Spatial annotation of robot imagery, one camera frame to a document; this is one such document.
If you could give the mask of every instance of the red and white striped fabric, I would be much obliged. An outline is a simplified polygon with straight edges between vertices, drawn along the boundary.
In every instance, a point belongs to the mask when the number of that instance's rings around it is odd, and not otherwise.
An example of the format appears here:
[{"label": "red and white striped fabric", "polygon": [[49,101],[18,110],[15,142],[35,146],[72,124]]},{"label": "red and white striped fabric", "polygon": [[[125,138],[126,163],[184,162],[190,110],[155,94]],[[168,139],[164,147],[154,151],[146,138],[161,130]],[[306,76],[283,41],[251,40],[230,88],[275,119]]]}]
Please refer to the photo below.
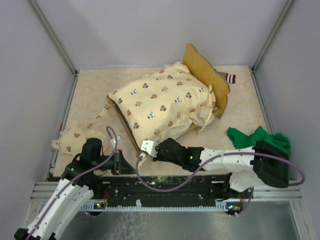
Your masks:
[{"label": "red and white striped fabric", "polygon": [[236,83],[236,75],[227,73],[227,74],[225,75],[225,80],[226,80],[229,84],[235,84],[235,83]]}]

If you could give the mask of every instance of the white wall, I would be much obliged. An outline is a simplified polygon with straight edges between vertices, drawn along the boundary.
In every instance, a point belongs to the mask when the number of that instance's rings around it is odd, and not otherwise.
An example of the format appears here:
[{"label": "white wall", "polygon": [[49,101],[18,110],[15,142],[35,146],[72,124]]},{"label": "white wall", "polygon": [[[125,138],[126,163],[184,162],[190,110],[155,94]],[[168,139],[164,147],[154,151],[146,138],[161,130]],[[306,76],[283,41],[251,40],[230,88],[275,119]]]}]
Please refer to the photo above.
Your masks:
[{"label": "white wall", "polygon": [[26,0],[0,4],[0,233],[22,227],[49,166],[72,74]]},{"label": "white wall", "polygon": [[319,12],[318,0],[296,1],[258,69],[275,129],[289,137],[291,159],[306,174],[301,191],[315,226],[320,221]]},{"label": "white wall", "polygon": [[257,59],[286,0],[38,0],[77,69],[162,66],[195,45],[214,65]]}]

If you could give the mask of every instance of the metal frame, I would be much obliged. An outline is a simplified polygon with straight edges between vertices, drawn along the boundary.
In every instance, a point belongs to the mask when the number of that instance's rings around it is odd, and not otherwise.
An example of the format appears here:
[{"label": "metal frame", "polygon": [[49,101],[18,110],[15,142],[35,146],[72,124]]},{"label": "metal frame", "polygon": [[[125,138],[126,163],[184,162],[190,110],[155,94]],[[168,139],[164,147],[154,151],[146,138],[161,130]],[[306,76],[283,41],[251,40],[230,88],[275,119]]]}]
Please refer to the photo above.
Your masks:
[{"label": "metal frame", "polygon": [[[39,21],[44,27],[44,30],[47,32],[51,42],[56,47],[58,53],[60,54],[62,60],[65,62],[65,64],[68,66],[70,71],[74,74],[74,80],[70,86],[70,93],[69,97],[65,103],[63,116],[61,119],[61,126],[62,129],[65,127],[68,113],[70,110],[72,98],[75,92],[77,80],[78,80],[78,71],[76,70],[70,56],[68,55],[66,49],[63,47],[62,43],[59,41],[56,33],[54,32],[53,28],[51,27],[50,23],[48,22],[46,16],[44,15],[43,11],[41,10],[39,4],[37,3],[37,0],[27,0],[30,3],[31,8],[33,9],[34,14],[37,16]],[[257,77],[257,70],[259,69],[259,66],[264,59],[264,56],[268,52],[268,49],[271,47],[271,44],[277,35],[281,25],[283,24],[284,20],[290,13],[295,0],[288,0],[285,4],[283,11],[281,12],[278,20],[276,21],[276,24],[274,28],[272,29],[269,37],[267,38],[256,62],[254,63],[254,66],[251,68],[251,76],[254,83],[254,87],[257,93],[257,97],[260,102],[260,106],[262,109],[263,117],[267,126],[267,130],[269,133],[275,133],[275,128],[272,123],[272,119],[270,117],[270,113],[267,107],[266,100],[263,95],[263,91],[261,88],[261,85],[259,83],[259,79]],[[52,171],[54,168],[55,161],[57,159],[58,152],[56,150],[52,151],[51,159],[50,159],[50,169],[48,172]],[[57,182],[36,182],[30,202],[28,205],[28,209],[26,212],[25,220],[23,222],[23,227],[26,227],[40,212],[41,208],[43,207],[43,204],[49,199],[49,197],[52,195],[53,191],[57,187]],[[237,199],[231,199],[227,200],[226,202],[231,201],[237,201]],[[303,198],[300,192],[299,187],[289,187],[286,189],[274,189],[272,187],[268,186],[261,186],[256,187],[253,194],[253,202],[262,201],[262,202],[279,202],[279,201],[285,201],[289,202],[291,211],[292,211],[292,217],[294,219],[297,232],[299,234],[300,239],[303,240],[315,240],[316,234],[314,230],[312,229],[312,224],[310,221],[310,217],[308,215],[308,212],[306,210],[306,207],[303,203]]]}]

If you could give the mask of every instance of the bed frame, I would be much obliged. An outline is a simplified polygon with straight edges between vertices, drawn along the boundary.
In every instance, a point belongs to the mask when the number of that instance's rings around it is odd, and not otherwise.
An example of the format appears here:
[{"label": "bed frame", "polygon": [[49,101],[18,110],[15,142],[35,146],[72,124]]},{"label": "bed frame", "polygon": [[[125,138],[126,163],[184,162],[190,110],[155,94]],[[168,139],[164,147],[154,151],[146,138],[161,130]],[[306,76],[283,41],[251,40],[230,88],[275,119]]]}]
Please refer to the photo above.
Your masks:
[{"label": "bed frame", "polygon": [[[183,55],[183,64],[189,68],[191,74],[200,82],[207,87],[209,87],[209,85],[212,86],[212,91],[215,95],[215,107],[213,108],[213,115],[218,119],[221,119],[228,104],[227,95],[230,93],[230,86],[228,82],[217,73],[217,70],[212,67],[212,65],[202,55],[198,53],[197,49],[191,43],[187,43],[185,48],[186,51]],[[108,102],[114,108],[137,154],[139,155],[141,150],[134,139],[126,118],[114,101],[108,98]],[[197,125],[192,123],[185,134],[194,130],[196,127]]]}]

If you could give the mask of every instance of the bear print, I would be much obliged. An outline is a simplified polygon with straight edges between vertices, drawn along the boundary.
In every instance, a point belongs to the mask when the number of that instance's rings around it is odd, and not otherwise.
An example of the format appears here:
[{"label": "bear print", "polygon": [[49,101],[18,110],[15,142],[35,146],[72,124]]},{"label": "bear print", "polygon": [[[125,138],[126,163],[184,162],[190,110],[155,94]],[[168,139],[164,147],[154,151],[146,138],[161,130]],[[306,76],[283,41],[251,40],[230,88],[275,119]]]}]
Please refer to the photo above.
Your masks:
[{"label": "bear print", "polygon": [[133,128],[134,128],[134,129],[138,129],[138,128],[139,128],[138,123],[135,122],[134,125],[133,125]]},{"label": "bear print", "polygon": [[142,102],[140,102],[140,101],[137,101],[136,103],[135,103],[135,106],[136,107],[140,107],[142,105]]},{"label": "bear print", "polygon": [[150,112],[150,113],[149,113],[149,116],[148,116],[148,119],[153,119],[153,118],[155,118],[155,117],[156,117],[156,115],[154,115],[153,112]]},{"label": "bear print", "polygon": [[160,134],[160,129],[159,128],[155,129],[153,134],[154,135],[159,135]]},{"label": "bear print", "polygon": [[165,112],[166,110],[167,110],[167,108],[164,105],[162,105],[161,108],[160,108],[160,111],[164,111]]},{"label": "bear print", "polygon": [[182,103],[181,98],[178,96],[175,100],[176,103]]},{"label": "bear print", "polygon": [[131,95],[134,95],[134,94],[137,94],[137,93],[138,93],[137,89],[134,89],[134,90],[131,92]]}]

